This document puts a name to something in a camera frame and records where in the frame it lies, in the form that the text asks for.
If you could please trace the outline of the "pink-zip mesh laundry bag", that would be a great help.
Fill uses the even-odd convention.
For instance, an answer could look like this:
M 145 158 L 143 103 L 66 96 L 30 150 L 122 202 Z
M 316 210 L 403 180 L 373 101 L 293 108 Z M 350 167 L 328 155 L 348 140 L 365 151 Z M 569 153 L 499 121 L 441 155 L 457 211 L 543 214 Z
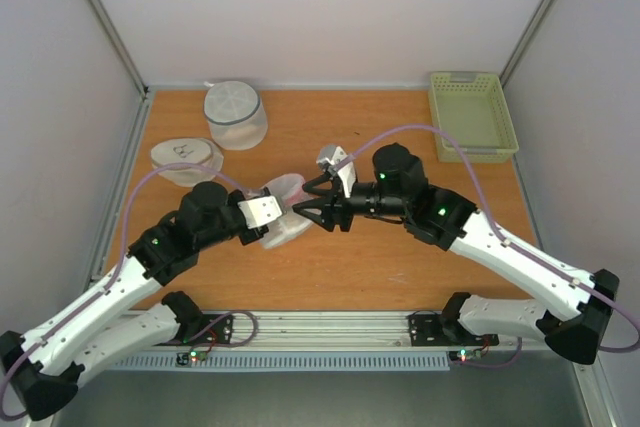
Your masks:
M 290 242 L 303 234 L 312 222 L 293 211 L 293 205 L 310 200 L 309 194 L 303 191 L 305 179 L 298 173 L 287 173 L 272 179 L 260 189 L 251 192 L 256 197 L 263 189 L 275 196 L 281 206 L 283 215 L 267 225 L 268 232 L 260 240 L 265 249 L 274 249 Z

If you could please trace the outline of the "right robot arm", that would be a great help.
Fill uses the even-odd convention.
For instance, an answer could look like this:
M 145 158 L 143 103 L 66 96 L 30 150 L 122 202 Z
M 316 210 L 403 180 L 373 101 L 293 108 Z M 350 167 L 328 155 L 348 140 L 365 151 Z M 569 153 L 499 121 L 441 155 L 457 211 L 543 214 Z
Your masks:
M 398 143 L 379 148 L 372 163 L 376 179 L 363 183 L 341 147 L 325 147 L 317 159 L 322 173 L 304 184 L 310 198 L 294 212 L 328 232 L 349 231 L 357 216 L 401 225 L 416 240 L 470 259 L 529 294 L 513 300 L 454 293 L 439 319 L 453 344 L 485 335 L 529 338 L 573 363 L 594 363 L 612 316 L 606 302 L 619 287 L 615 274 L 570 266 L 492 225 L 472 201 L 431 184 L 422 161 Z

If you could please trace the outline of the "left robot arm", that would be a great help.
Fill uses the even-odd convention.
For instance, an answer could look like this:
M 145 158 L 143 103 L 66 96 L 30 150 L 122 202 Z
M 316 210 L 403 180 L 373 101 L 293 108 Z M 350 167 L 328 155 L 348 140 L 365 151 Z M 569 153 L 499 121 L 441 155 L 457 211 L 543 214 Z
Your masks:
M 12 389 L 34 421 L 64 408 L 81 384 L 143 345 L 173 339 L 195 342 L 200 311 L 184 293 L 170 295 L 151 314 L 116 328 L 111 322 L 194 267 L 201 251 L 237 238 L 244 245 L 262 238 L 282 209 L 269 190 L 253 197 L 228 192 L 216 182 L 197 184 L 133 242 L 100 281 L 64 309 L 24 332 L 1 336 L 3 390 Z

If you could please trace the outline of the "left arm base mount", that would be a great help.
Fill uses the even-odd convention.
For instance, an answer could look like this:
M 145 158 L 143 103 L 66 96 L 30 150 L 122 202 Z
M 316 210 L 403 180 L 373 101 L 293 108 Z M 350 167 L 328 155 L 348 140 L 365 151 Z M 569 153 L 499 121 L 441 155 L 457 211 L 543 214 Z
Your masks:
M 169 345 L 209 346 L 211 343 L 229 345 L 233 333 L 234 315 L 231 313 L 203 314 L 197 320 L 182 324 Z

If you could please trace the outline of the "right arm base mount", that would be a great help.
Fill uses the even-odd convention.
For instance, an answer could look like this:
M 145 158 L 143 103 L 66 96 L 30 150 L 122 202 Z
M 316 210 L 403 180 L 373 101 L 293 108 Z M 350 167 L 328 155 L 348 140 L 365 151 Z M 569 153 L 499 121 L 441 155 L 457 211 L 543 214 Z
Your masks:
M 406 317 L 412 347 L 481 348 L 499 345 L 499 337 L 495 334 L 478 336 L 463 333 L 455 338 L 450 337 L 443 330 L 439 317 L 440 314 L 435 311 L 416 311 Z

